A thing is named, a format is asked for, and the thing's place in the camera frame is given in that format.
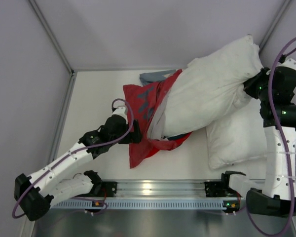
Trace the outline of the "red pillowcase with grey print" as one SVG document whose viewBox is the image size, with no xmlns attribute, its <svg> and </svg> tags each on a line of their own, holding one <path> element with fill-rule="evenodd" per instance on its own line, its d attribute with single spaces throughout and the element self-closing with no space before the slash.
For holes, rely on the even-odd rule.
<svg viewBox="0 0 296 237">
<path fill-rule="evenodd" d="M 157 109 L 160 108 L 162 102 L 165 102 L 166 93 L 170 91 L 181 73 L 182 70 L 178 70 L 163 81 L 145 86 L 132 84 L 123 86 L 125 99 L 133 110 L 134 119 L 138 121 L 142 134 L 140 143 L 129 145 L 130 168 L 135 168 L 144 159 L 153 156 L 158 151 L 176 149 L 191 135 L 191 133 L 178 135 L 172 140 L 148 138 L 148 127 L 152 125 L 152 119 L 156 118 Z"/>
</svg>

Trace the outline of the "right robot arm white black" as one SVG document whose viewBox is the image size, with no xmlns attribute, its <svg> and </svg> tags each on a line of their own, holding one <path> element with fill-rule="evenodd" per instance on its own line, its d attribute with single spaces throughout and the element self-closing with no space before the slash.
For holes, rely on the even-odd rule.
<svg viewBox="0 0 296 237">
<path fill-rule="evenodd" d="M 251 214 L 288 217 L 291 204 L 296 216 L 296 105 L 292 103 L 296 87 L 296 65 L 280 64 L 274 70 L 272 102 L 269 101 L 270 69 L 263 68 L 244 82 L 245 92 L 260 101 L 260 115 L 267 145 L 266 177 L 263 186 L 246 174 L 226 171 L 221 176 L 225 189 L 239 193 Z"/>
</svg>

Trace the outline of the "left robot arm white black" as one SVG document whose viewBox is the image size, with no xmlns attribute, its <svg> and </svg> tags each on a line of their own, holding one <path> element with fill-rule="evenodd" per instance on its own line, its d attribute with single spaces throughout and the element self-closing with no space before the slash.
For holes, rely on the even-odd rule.
<svg viewBox="0 0 296 237">
<path fill-rule="evenodd" d="M 142 139 L 138 121 L 128 123 L 121 115 L 112 115 L 98 129 L 86 132 L 65 154 L 41 170 L 15 179 L 14 198 L 30 221 L 43 217 L 58 203 L 83 195 L 95 197 L 103 181 L 97 172 L 88 170 L 66 179 L 68 175 L 115 144 L 138 144 Z"/>
</svg>

